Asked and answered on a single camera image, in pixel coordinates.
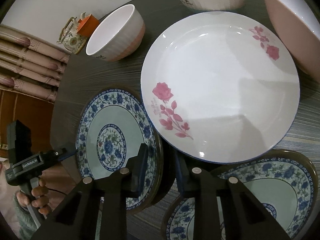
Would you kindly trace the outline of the left hand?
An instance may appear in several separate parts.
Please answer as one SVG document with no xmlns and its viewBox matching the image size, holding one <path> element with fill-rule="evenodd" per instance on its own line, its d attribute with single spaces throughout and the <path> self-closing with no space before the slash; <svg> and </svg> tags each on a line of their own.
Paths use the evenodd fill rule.
<svg viewBox="0 0 320 240">
<path fill-rule="evenodd" d="M 49 198 L 47 197 L 48 188 L 44 179 L 39 178 L 39 185 L 32 189 L 31 194 L 35 197 L 35 200 L 30 202 L 28 196 L 22 191 L 16 193 L 16 198 L 21 207 L 27 208 L 28 205 L 35 207 L 38 212 L 44 216 L 51 212 L 49 206 Z"/>
</svg>

